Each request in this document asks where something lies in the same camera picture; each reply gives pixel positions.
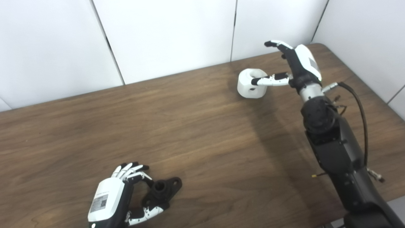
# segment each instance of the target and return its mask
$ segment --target label sticker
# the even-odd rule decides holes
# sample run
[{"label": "label sticker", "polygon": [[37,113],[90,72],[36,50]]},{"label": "label sticker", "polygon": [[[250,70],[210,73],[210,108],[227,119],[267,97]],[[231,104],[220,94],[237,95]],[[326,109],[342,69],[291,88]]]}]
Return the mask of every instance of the label sticker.
[{"label": "label sticker", "polygon": [[90,207],[90,213],[104,209],[105,205],[107,204],[107,198],[108,194],[95,198],[92,206]]}]

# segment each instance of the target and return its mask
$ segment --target black mechanical part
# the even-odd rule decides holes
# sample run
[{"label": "black mechanical part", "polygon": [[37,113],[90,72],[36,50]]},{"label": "black mechanical part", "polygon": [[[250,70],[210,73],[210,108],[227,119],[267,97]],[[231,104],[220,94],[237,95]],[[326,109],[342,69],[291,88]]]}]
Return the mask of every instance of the black mechanical part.
[{"label": "black mechanical part", "polygon": [[367,130],[367,121],[366,121],[366,115],[363,109],[363,105],[361,104],[360,98],[357,96],[356,92],[348,85],[346,85],[344,82],[339,82],[338,85],[342,88],[345,88],[347,91],[349,91],[355,98],[358,108],[360,109],[360,115],[361,119],[363,121],[363,131],[364,131],[364,165],[367,165],[367,160],[369,157],[369,134]]},{"label": "black mechanical part", "polygon": [[178,177],[155,181],[150,192],[142,199],[142,206],[149,207],[149,210],[156,206],[166,210],[170,207],[170,199],[180,190],[182,185],[181,179]]},{"label": "black mechanical part", "polygon": [[285,78],[288,78],[287,72],[274,74],[274,80],[281,80],[281,79],[285,79]]},{"label": "black mechanical part", "polygon": [[305,129],[313,134],[324,134],[335,124],[336,108],[325,96],[314,97],[301,109]]},{"label": "black mechanical part", "polygon": [[[310,108],[317,110],[315,104],[318,104],[321,113],[323,112],[319,115],[322,119],[320,123],[329,128],[320,133],[321,130],[313,130],[314,124],[304,124],[307,129],[306,135],[319,165],[329,175],[344,208],[349,211],[347,216],[363,214],[363,217],[371,217],[372,215],[366,212],[373,210],[386,218],[385,220],[389,221],[392,227],[404,228],[401,220],[378,194],[371,182],[367,167],[364,165],[361,147],[346,119],[334,112],[333,125],[328,125],[325,120],[330,117],[328,113],[333,110],[329,108],[332,103],[328,104],[326,98],[323,99],[324,102],[319,102],[320,98],[311,100],[304,104],[302,114],[308,114],[309,111],[306,110]],[[356,226],[354,223],[352,227],[362,228],[363,226]]]},{"label": "black mechanical part", "polygon": [[343,221],[346,228],[393,228],[387,218],[376,208],[361,213],[347,214]]}]

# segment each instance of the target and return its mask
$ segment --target wood grain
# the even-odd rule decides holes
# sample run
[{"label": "wood grain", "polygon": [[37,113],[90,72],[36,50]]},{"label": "wood grain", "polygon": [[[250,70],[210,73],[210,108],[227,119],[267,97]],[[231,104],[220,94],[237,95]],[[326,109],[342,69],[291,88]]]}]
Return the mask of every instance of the wood grain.
[{"label": "wood grain", "polygon": [[[369,165],[387,180],[379,192],[405,195],[404,122],[325,46],[309,47],[324,85],[344,81],[363,102]],[[330,180],[311,178],[321,169],[300,97],[285,86],[242,98],[245,68],[288,70],[272,53],[0,113],[0,224],[87,227],[98,183],[131,161],[150,165],[155,179],[183,180],[171,208],[138,227],[316,227],[342,217]],[[355,100],[337,94],[362,142]],[[146,190],[136,187],[134,206]]]}]

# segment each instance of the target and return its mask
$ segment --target white robotic hand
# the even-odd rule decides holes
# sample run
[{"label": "white robotic hand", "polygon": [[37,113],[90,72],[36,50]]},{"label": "white robotic hand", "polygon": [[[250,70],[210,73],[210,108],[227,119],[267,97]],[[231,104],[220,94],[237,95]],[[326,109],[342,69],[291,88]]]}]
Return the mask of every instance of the white robotic hand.
[{"label": "white robotic hand", "polygon": [[[181,188],[178,177],[154,182],[143,171],[149,166],[138,162],[121,164],[113,175],[98,184],[87,219],[89,228],[125,228],[144,222],[169,208],[168,201]],[[134,184],[144,181],[151,191],[142,201],[143,208],[129,210]]]}]

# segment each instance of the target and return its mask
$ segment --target wall seam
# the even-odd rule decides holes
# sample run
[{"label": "wall seam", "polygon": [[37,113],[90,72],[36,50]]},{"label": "wall seam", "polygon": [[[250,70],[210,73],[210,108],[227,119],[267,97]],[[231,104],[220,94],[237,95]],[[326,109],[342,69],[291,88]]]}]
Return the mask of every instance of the wall seam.
[{"label": "wall seam", "polygon": [[312,36],[312,39],[311,39],[311,42],[310,42],[310,43],[312,43],[312,41],[313,41],[313,39],[314,39],[314,37],[315,37],[315,34],[316,34],[316,32],[318,31],[319,24],[320,24],[321,21],[322,21],[322,17],[324,16],[324,13],[325,13],[326,7],[328,6],[328,3],[329,3],[329,0],[328,0],[328,1],[326,2],[326,4],[325,4],[324,11],[323,11],[322,14],[321,14],[321,18],[320,18],[319,21],[318,21],[318,25],[316,26],[315,32],[313,33],[313,36]]},{"label": "wall seam", "polygon": [[399,89],[399,91],[394,94],[393,97],[391,97],[391,99],[387,102],[387,104],[389,104],[404,88],[405,88],[405,85],[402,86],[402,87]]},{"label": "wall seam", "polygon": [[94,1],[93,1],[93,0],[89,0],[89,1],[90,1],[90,4],[91,4],[92,8],[93,8],[93,11],[94,11],[94,14],[95,14],[95,16],[96,16],[96,19],[97,19],[97,21],[98,21],[98,25],[100,26],[101,32],[102,32],[102,34],[103,34],[103,37],[104,37],[104,39],[105,39],[105,41],[106,41],[106,43],[107,43],[107,46],[108,46],[108,48],[109,48],[109,50],[110,50],[111,57],[113,58],[114,65],[115,65],[115,67],[116,67],[116,69],[117,69],[117,71],[118,71],[118,75],[119,75],[119,77],[120,77],[120,79],[121,79],[122,85],[125,85],[124,78],[122,77],[121,70],[119,69],[117,59],[115,58],[113,49],[111,48],[111,44],[110,44],[110,42],[108,41],[107,34],[105,33],[104,27],[103,27],[103,25],[102,25],[102,23],[101,23],[101,19],[100,19],[100,16],[99,16],[98,12],[97,12],[96,5],[94,4]]},{"label": "wall seam", "polygon": [[236,11],[238,10],[238,0],[236,0],[235,4],[235,17],[233,19],[233,32],[232,32],[232,44],[230,47],[230,59],[229,62],[232,62],[232,53],[233,53],[233,39],[235,37],[235,26],[236,26]]}]

